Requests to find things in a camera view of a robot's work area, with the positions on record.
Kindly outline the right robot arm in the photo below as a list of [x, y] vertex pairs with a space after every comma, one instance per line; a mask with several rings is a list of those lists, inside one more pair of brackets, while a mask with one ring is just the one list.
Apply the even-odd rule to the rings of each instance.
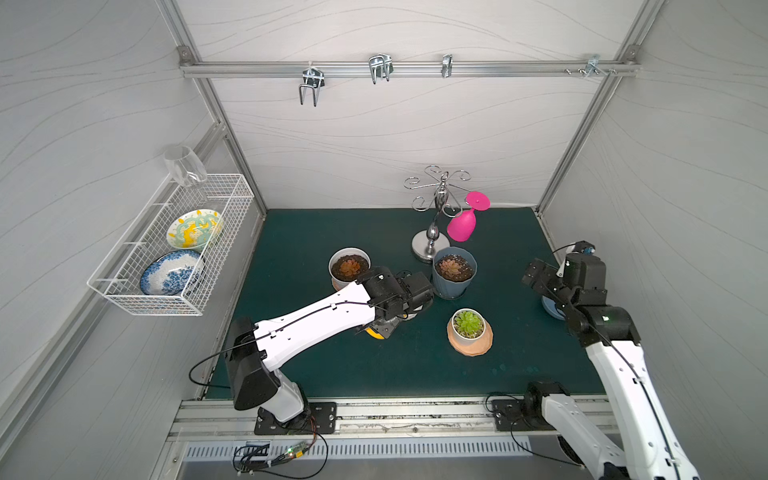
[[647, 370], [631, 315], [607, 302], [605, 263], [588, 251], [570, 252], [555, 267], [533, 260], [522, 278], [554, 302], [585, 349], [603, 384], [622, 443], [586, 417], [558, 382], [532, 382], [521, 412], [552, 427], [595, 479], [696, 479]]

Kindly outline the yellow watering can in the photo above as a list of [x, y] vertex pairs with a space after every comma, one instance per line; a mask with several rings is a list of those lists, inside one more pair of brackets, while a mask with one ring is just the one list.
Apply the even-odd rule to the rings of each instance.
[[377, 340], [385, 340], [385, 337], [384, 337], [383, 335], [381, 335], [380, 333], [377, 333], [376, 331], [374, 331], [374, 330], [373, 330], [372, 328], [370, 328], [370, 327], [369, 327], [369, 328], [366, 328], [366, 329], [365, 329], [365, 332], [366, 332], [368, 335], [370, 335], [372, 338], [375, 338], [375, 339], [377, 339]]

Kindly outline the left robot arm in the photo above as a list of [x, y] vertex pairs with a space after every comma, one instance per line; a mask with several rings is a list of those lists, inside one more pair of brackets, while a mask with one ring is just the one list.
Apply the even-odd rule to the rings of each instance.
[[294, 312], [256, 323], [234, 321], [224, 348], [233, 408], [265, 411], [282, 425], [307, 421], [311, 408], [300, 386], [281, 372], [285, 363], [350, 329], [387, 339], [402, 322], [429, 309], [435, 296], [421, 272], [396, 276], [387, 267], [373, 267]]

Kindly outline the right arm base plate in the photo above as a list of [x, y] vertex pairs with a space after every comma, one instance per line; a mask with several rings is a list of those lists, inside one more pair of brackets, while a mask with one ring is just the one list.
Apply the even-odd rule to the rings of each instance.
[[487, 402], [499, 432], [543, 431], [542, 424], [527, 415], [523, 401], [511, 396], [492, 398]]

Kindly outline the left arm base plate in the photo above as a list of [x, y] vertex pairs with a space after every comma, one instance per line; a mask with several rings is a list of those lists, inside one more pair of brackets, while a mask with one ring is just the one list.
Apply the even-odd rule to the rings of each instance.
[[254, 434], [257, 436], [332, 434], [336, 428], [336, 402], [309, 402], [296, 417], [280, 422], [266, 409], [257, 411]]

